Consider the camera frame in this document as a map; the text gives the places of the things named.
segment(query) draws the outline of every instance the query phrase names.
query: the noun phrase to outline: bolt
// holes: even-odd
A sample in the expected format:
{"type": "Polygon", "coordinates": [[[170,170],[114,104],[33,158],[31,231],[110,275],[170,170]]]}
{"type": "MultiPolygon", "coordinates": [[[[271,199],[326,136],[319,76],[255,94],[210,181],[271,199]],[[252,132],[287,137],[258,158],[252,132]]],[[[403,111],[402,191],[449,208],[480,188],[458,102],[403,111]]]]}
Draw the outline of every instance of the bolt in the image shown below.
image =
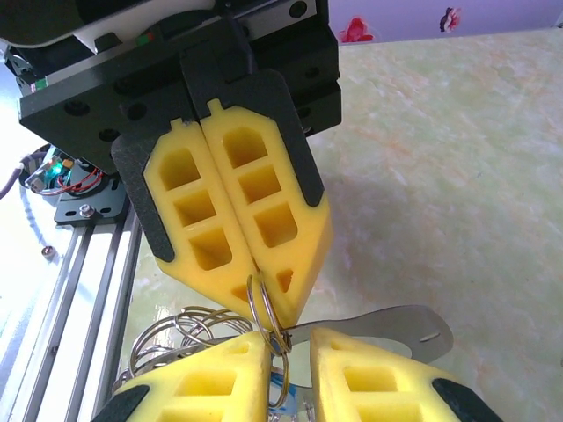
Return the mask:
{"type": "Polygon", "coordinates": [[[56,251],[53,246],[45,246],[43,249],[41,249],[41,255],[43,255],[43,257],[47,259],[52,258],[55,254],[56,251]]]}
{"type": "Polygon", "coordinates": [[[80,206],[78,210],[83,218],[92,218],[92,216],[96,214],[96,208],[91,207],[90,204],[84,204],[80,206]]]}

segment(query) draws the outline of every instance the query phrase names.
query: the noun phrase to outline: table surface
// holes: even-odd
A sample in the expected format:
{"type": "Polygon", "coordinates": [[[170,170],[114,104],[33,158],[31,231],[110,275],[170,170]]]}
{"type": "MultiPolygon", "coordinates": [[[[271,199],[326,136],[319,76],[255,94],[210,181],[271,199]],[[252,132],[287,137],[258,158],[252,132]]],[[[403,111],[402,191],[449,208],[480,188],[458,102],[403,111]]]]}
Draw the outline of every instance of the table surface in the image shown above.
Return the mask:
{"type": "MultiPolygon", "coordinates": [[[[335,238],[300,322],[427,304],[455,336],[436,366],[506,421],[560,420],[561,46],[554,29],[341,49],[343,123],[310,139],[335,238]]],[[[218,308],[143,241],[122,358],[187,305],[218,308]]]]}

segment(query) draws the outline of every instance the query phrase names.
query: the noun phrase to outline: black rubber pad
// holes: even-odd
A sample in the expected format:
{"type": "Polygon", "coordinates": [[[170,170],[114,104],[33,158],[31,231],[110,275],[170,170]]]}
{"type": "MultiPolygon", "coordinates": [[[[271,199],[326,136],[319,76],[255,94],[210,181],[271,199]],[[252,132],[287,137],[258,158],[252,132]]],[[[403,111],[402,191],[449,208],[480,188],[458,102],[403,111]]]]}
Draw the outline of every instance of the black rubber pad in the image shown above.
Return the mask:
{"type": "Polygon", "coordinates": [[[461,422],[502,422],[473,390],[450,380],[437,378],[432,386],[461,422]]]}
{"type": "Polygon", "coordinates": [[[148,385],[137,385],[114,396],[92,422],[126,422],[149,390],[148,385]]]}

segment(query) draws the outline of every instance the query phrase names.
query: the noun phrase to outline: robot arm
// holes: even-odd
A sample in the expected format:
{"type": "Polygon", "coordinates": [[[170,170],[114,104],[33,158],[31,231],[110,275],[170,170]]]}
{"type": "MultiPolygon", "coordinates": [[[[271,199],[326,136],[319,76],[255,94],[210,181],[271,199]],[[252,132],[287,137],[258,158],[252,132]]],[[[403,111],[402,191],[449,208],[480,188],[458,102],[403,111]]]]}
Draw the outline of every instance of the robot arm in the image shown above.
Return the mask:
{"type": "Polygon", "coordinates": [[[94,44],[32,84],[22,125],[119,172],[165,273],[247,318],[246,279],[263,273],[293,326],[332,238],[306,141],[341,117],[326,1],[183,11],[94,44]]]}

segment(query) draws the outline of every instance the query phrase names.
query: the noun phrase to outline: square cutout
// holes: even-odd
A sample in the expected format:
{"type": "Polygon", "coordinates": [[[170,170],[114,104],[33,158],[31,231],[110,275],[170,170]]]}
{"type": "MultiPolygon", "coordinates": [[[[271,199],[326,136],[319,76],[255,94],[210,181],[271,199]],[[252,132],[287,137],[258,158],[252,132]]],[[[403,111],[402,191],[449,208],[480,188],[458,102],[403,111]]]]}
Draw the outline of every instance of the square cutout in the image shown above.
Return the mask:
{"type": "Polygon", "coordinates": [[[231,291],[231,293],[233,293],[241,301],[245,301],[246,303],[249,303],[248,302],[248,288],[246,286],[235,287],[231,291]]]}
{"type": "Polygon", "coordinates": [[[291,279],[293,278],[293,270],[283,270],[280,271],[276,278],[278,283],[280,283],[280,288],[283,293],[288,293],[289,286],[291,285],[291,279]]]}
{"type": "Polygon", "coordinates": [[[230,396],[237,373],[229,370],[202,370],[188,374],[176,396],[230,396]]]}
{"type": "Polygon", "coordinates": [[[157,422],[221,422],[223,409],[165,409],[157,422]]]}
{"type": "Polygon", "coordinates": [[[267,155],[262,135],[249,127],[240,127],[223,137],[223,146],[233,169],[267,155]]]}
{"type": "Polygon", "coordinates": [[[194,193],[174,202],[182,226],[187,227],[216,215],[207,191],[194,193]]]}
{"type": "Polygon", "coordinates": [[[395,375],[387,367],[346,367],[344,377],[352,392],[398,391],[395,375]]]}
{"type": "Polygon", "coordinates": [[[417,403],[405,402],[386,407],[359,406],[361,422],[424,422],[420,406],[417,403]]]}
{"type": "Polygon", "coordinates": [[[263,211],[255,215],[254,220],[268,248],[285,244],[297,237],[296,221],[288,204],[263,211]]]}
{"type": "Polygon", "coordinates": [[[190,239],[195,259],[205,271],[226,266],[232,261],[232,251],[223,229],[211,230],[190,239]]]}
{"type": "Polygon", "coordinates": [[[245,174],[238,179],[238,183],[243,188],[248,204],[273,195],[282,189],[280,181],[275,175],[274,167],[271,165],[245,174]]]}
{"type": "Polygon", "coordinates": [[[160,178],[167,191],[187,185],[201,178],[192,153],[180,149],[168,154],[160,164],[160,178]]]}

